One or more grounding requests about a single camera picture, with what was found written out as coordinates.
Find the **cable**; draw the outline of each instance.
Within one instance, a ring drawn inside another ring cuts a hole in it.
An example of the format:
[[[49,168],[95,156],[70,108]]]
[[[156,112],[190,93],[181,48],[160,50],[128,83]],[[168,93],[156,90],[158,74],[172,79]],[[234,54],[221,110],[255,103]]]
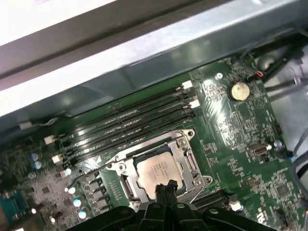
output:
[[[308,38],[308,31],[302,28],[298,28],[297,30],[301,35],[306,36]]]
[[[264,73],[261,71],[256,71],[255,74],[259,76],[260,78],[264,77]]]
[[[194,198],[193,198],[189,203],[191,204],[192,202],[194,202],[194,200],[200,195],[200,193],[201,193],[204,189],[205,189],[205,186],[203,186],[203,187],[200,189],[200,191],[197,193],[197,195],[194,196]]]
[[[305,86],[305,85],[308,85],[308,78],[301,78],[301,86]],[[281,90],[283,88],[292,87],[292,86],[296,86],[295,81],[294,80],[288,80],[288,81],[285,81],[283,83],[280,83],[280,84],[277,84],[277,85],[274,85],[274,86],[271,86],[271,87],[267,87],[267,88],[265,88],[265,90],[267,92],[270,92],[270,91]]]
[[[272,103],[276,100],[279,100],[285,96],[288,96],[290,94],[293,94],[293,93],[296,93],[297,91],[300,91],[302,90],[301,87],[294,87],[294,88],[291,88],[291,89],[287,89],[285,90],[284,92],[281,92],[281,93],[278,93],[278,94],[275,94],[275,95],[272,95],[269,97],[269,101]]]
[[[94,170],[88,172],[87,174],[84,174],[84,175],[81,175],[79,177],[76,177],[75,179],[73,179],[72,183],[65,188],[64,191],[67,192],[68,189],[70,189],[74,184],[76,184],[78,180],[80,180],[82,178],[85,178],[85,177],[89,177],[89,176],[91,176],[91,175],[93,175],[93,174],[103,170],[104,168],[106,168],[106,167],[108,167],[108,166],[110,166],[111,164],[114,164],[114,163],[116,163],[116,161],[111,161],[108,164],[105,164],[105,165],[103,165],[103,166],[101,166],[101,167],[99,167],[97,169],[94,169]]]
[[[293,178],[295,184],[298,186],[298,188],[302,191],[302,194],[304,195],[304,197],[307,199],[308,198],[308,190],[302,184],[302,182],[300,181],[300,178],[298,177],[297,172],[296,172],[296,168],[306,161],[308,161],[308,151],[294,160],[294,162],[291,165],[290,170],[291,170],[291,175],[292,175],[292,178]]]
[[[20,131],[20,130],[21,129],[20,129],[19,125],[8,128],[8,129],[0,132],[0,137],[3,139],[3,138],[5,138],[5,137],[17,132],[17,131]]]
[[[308,128],[306,128],[302,134],[302,136],[299,138],[299,141],[297,143],[297,145],[295,146],[294,148],[294,151],[293,151],[293,155],[295,157],[297,157],[297,152],[298,152],[298,149],[300,148],[300,146],[303,144],[303,142],[305,141],[305,139],[308,137]]]
[[[304,230],[308,231],[308,211],[305,212]]]
[[[52,124],[54,124],[54,122],[56,122],[57,120],[59,119],[59,117],[55,117],[55,118],[52,118],[52,119],[50,119],[47,123],[45,123],[45,124],[37,124],[37,125],[39,125],[39,126],[41,126],[41,127],[43,127],[43,126],[50,126],[50,125],[52,125]]]
[[[274,39],[282,34],[285,34],[286,32],[292,30],[292,27],[289,27],[289,28],[286,28],[285,26],[283,27],[279,27],[277,29],[275,29],[274,31],[271,31],[269,34],[264,34],[263,36],[260,37],[259,40],[255,41],[255,42],[252,42],[251,44],[249,44],[246,48],[246,50],[243,51],[243,53],[240,55],[238,61],[239,61],[239,64],[247,69],[248,71],[251,71],[251,72],[255,72],[256,69],[254,68],[251,68],[249,66],[247,66],[245,63],[244,63],[244,59],[246,57],[246,55],[248,53],[250,53],[250,51],[252,49],[254,49],[255,47],[259,46],[260,44],[264,43],[264,42],[267,42],[268,40],[270,39]]]
[[[300,41],[297,41],[295,44],[292,44],[283,55],[276,60],[267,70],[266,75],[262,78],[264,83],[272,79],[278,72],[280,72],[285,65],[297,54],[299,53],[306,45],[308,44],[308,38],[302,37]]]
[[[299,41],[302,37],[303,36],[300,33],[291,33],[286,35],[286,37],[273,39],[273,41],[268,42],[265,45],[253,48],[250,53],[254,58],[258,58],[272,51],[281,49],[283,47],[288,47],[290,46],[290,44],[294,43],[294,41]]]

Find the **cpu socket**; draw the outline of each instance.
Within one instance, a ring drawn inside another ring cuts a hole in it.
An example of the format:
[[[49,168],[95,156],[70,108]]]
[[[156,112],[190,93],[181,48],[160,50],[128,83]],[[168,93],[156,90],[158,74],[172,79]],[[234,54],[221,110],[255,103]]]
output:
[[[197,195],[213,181],[202,176],[189,141],[193,129],[174,130],[151,140],[120,151],[109,163],[130,202],[145,203],[155,200],[157,184],[178,183],[178,201]]]

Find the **screw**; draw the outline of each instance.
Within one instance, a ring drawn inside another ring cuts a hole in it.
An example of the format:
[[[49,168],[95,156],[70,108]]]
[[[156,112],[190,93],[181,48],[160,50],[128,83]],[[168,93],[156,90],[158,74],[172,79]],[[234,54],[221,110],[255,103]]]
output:
[[[215,77],[218,78],[218,79],[222,79],[223,74],[222,74],[222,73],[217,73],[217,74],[215,75]]]
[[[119,164],[119,169],[120,169],[121,171],[125,170],[125,169],[126,169],[125,164]]]
[[[282,142],[281,142],[280,140],[276,140],[276,141],[274,142],[274,146],[275,146],[275,148],[277,148],[277,149],[281,149],[281,148],[282,148]]]
[[[185,205],[183,205],[183,204],[177,204],[177,207],[178,207],[178,208],[185,208]]]
[[[201,180],[200,180],[199,178],[194,179],[193,182],[194,182],[194,184],[195,184],[196,186],[198,186],[198,185],[200,185],[200,184],[202,183]]]
[[[180,146],[184,146],[185,144],[186,144],[185,140],[183,140],[183,139],[179,140],[179,145]]]
[[[140,203],[139,203],[139,202],[136,202],[136,203],[133,205],[133,208],[134,208],[134,210],[139,210],[139,208],[140,208]]]
[[[216,210],[216,209],[210,209],[209,210],[209,212],[211,213],[211,214],[218,214],[218,211]]]
[[[33,180],[36,176],[37,176],[37,175],[36,175],[34,172],[30,172],[30,173],[28,174],[28,178],[29,178],[30,180]]]

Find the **gray metal frame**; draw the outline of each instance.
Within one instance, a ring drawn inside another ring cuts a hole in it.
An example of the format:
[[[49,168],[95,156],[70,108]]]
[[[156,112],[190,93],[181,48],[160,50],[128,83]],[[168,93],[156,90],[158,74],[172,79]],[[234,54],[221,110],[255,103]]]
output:
[[[202,13],[186,10],[180,11],[186,19],[57,70],[40,64],[0,79],[1,129],[61,111],[85,112],[243,49],[274,30],[289,31],[307,20],[308,1],[234,0]],[[40,75],[40,68],[50,72]]]

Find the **white connector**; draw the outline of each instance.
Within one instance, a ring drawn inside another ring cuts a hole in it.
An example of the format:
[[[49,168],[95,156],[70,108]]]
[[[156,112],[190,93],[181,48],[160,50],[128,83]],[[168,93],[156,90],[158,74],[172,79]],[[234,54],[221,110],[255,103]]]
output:
[[[54,155],[52,158],[52,161],[54,164],[58,164],[58,163],[62,163],[62,157],[58,154],[58,155]]]
[[[243,205],[239,201],[230,201],[229,206],[234,212],[243,210]]]
[[[44,141],[45,141],[46,145],[54,143],[55,140],[56,139],[55,139],[55,137],[53,135],[44,138]]]
[[[20,123],[18,124],[18,126],[20,127],[20,130],[26,130],[28,128],[34,127],[34,125],[30,121]]]
[[[199,107],[200,103],[199,103],[199,100],[194,100],[194,101],[191,101],[189,105],[190,105],[190,108],[193,109],[193,108]]]
[[[182,88],[183,89],[187,89],[187,88],[191,88],[191,87],[193,87],[193,84],[192,84],[192,82],[190,80],[182,83]]]

